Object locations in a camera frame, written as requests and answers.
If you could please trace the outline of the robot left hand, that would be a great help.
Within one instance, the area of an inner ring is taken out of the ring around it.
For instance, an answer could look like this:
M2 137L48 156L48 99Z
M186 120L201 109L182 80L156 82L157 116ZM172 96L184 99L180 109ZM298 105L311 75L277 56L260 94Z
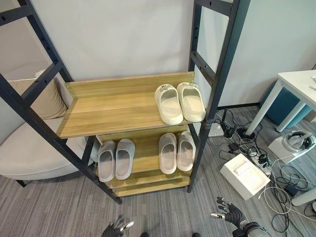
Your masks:
M124 231L134 226L134 221L125 223L123 215L119 215L118 218L111 222L101 234L101 237L122 237Z

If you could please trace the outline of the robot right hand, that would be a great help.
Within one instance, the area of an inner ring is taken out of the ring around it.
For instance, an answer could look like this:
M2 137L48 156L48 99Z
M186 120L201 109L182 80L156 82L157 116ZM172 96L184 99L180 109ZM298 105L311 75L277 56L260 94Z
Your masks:
M248 223L244 213L232 202L227 201L224 197L217 197L216 202L219 204L218 208L222 210L223 213L212 212L210 213L212 218L225 220L234 224L237 228L240 228Z

